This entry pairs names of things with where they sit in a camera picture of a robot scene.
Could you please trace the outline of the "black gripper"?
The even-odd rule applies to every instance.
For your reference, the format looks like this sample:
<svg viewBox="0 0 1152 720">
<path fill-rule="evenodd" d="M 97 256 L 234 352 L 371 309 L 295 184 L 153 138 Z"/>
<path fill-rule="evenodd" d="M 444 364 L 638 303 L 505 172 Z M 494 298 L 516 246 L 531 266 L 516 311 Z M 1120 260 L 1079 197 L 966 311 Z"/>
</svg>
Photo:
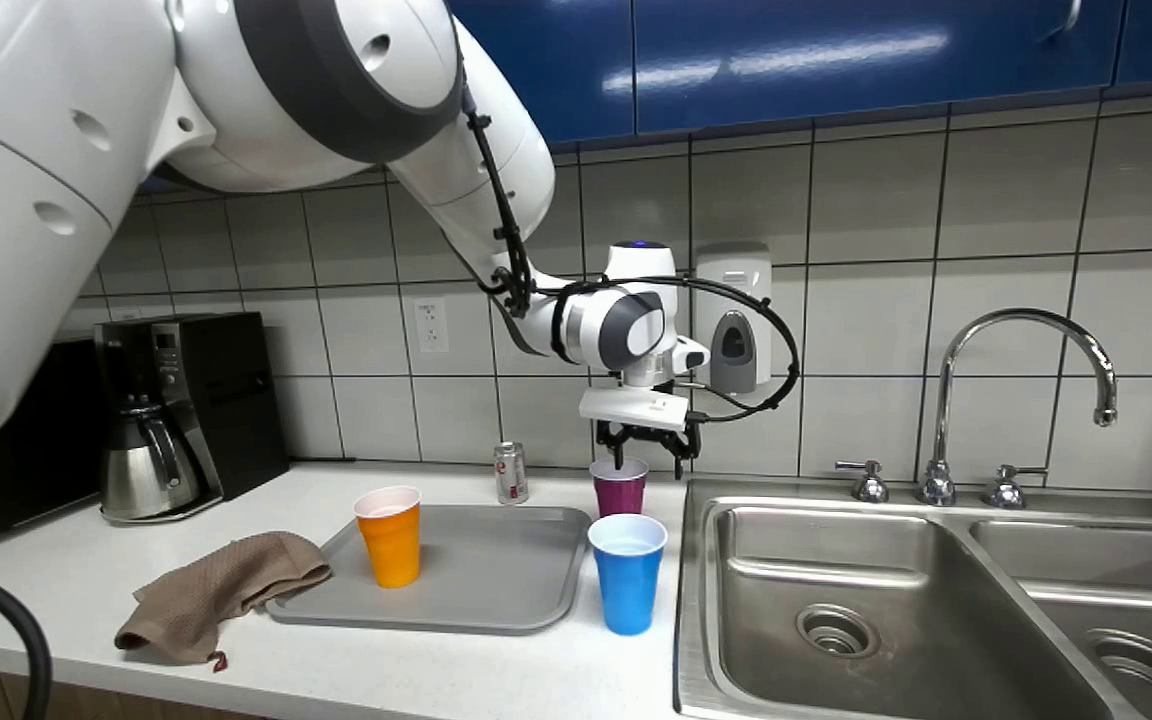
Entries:
<svg viewBox="0 0 1152 720">
<path fill-rule="evenodd" d="M 702 427 L 686 423 L 680 433 L 670 433 L 670 427 L 597 419 L 597 445 L 614 457 L 615 467 L 623 467 L 633 445 L 658 445 L 675 463 L 686 463 L 702 457 Z"/>
</svg>

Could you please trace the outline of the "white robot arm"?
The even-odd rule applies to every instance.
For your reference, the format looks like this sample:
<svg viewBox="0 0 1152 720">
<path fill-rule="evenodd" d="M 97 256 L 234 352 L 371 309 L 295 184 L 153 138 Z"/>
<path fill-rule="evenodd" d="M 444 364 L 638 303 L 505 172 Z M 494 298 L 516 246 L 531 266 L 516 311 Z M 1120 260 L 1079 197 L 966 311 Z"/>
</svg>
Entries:
<svg viewBox="0 0 1152 720">
<path fill-rule="evenodd" d="M 702 454 L 674 254 L 619 242 L 597 282 L 527 260 L 558 166 L 447 0 L 0 0 L 0 423 L 159 168 L 215 191 L 391 172 L 513 339 L 597 375 L 603 450 Z"/>
</svg>

